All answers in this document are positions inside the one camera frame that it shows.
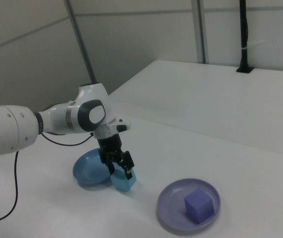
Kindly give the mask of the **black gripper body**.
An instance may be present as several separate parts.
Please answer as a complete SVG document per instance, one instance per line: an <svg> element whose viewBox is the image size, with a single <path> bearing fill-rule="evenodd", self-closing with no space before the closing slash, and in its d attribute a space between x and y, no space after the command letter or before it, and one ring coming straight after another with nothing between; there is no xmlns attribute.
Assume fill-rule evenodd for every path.
<svg viewBox="0 0 283 238"><path fill-rule="evenodd" d="M119 134L112 135L108 138L98 139L99 154L101 159L120 159L122 142Z"/></svg>

